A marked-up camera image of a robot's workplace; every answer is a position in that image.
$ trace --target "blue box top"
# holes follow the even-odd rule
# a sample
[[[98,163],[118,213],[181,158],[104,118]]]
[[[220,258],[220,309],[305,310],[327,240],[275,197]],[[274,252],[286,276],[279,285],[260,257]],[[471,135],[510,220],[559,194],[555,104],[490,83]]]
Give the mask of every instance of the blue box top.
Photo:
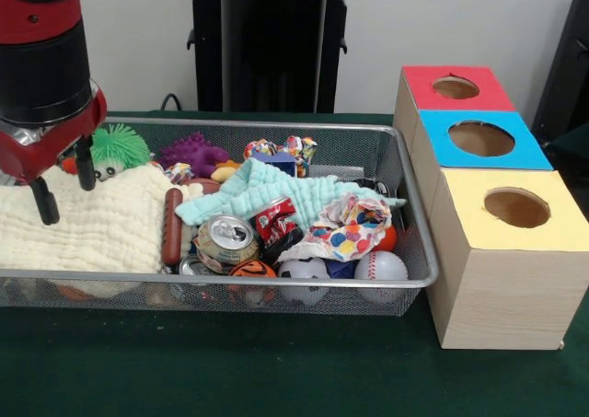
[[[438,164],[448,168],[552,170],[514,111],[420,111]]]

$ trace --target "black cable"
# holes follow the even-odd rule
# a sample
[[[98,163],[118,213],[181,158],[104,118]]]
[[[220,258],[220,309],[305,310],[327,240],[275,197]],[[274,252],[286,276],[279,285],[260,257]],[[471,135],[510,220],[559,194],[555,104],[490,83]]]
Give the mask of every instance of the black cable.
[[[182,111],[182,105],[180,104],[180,100],[173,93],[168,93],[166,95],[166,97],[164,98],[164,101],[162,102],[162,105],[160,106],[159,109],[160,110],[165,110],[166,109],[166,106],[167,106],[167,102],[170,101],[171,99],[173,99],[174,102],[176,103],[176,110],[177,111]]]

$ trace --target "white blanket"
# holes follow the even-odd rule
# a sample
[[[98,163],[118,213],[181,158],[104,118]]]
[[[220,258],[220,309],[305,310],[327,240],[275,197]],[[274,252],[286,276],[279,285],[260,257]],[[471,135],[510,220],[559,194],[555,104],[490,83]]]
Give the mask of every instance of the white blanket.
[[[83,191],[76,176],[57,167],[43,177],[55,195],[61,220],[54,226],[42,224],[30,188],[0,187],[0,268],[159,272],[164,200],[173,187],[159,169],[132,168],[97,182],[93,191]],[[180,189],[185,201],[202,196],[200,184]],[[189,234],[185,226],[183,236]],[[189,245],[183,240],[184,254]],[[102,298],[137,285],[53,282]]]

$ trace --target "blue object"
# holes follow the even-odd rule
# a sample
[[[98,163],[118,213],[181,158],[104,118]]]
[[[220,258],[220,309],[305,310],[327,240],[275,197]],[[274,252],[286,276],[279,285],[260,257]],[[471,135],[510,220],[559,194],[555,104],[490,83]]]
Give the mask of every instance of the blue object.
[[[358,261],[339,262],[324,260],[331,279],[353,279]]]
[[[442,167],[553,169],[517,112],[422,110],[420,115]],[[502,156],[478,156],[462,150],[450,138],[450,129],[465,122],[482,122],[507,132],[514,139],[514,149]]]
[[[294,156],[285,152],[278,152],[274,155],[266,155],[265,153],[254,152],[251,157],[258,159],[264,164],[275,166],[284,173],[295,177],[296,176],[296,159]]]

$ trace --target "shape sorter box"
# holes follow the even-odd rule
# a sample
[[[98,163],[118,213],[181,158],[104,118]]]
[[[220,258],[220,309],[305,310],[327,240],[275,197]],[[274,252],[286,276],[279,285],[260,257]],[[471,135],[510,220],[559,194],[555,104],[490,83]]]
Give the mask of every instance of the shape sorter box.
[[[558,172],[444,168],[431,225],[443,348],[559,348],[589,284],[589,224]]]
[[[426,216],[444,168],[552,170],[536,139],[514,111],[420,111],[411,163]]]
[[[489,67],[404,66],[393,126],[411,154],[419,110],[515,111]]]

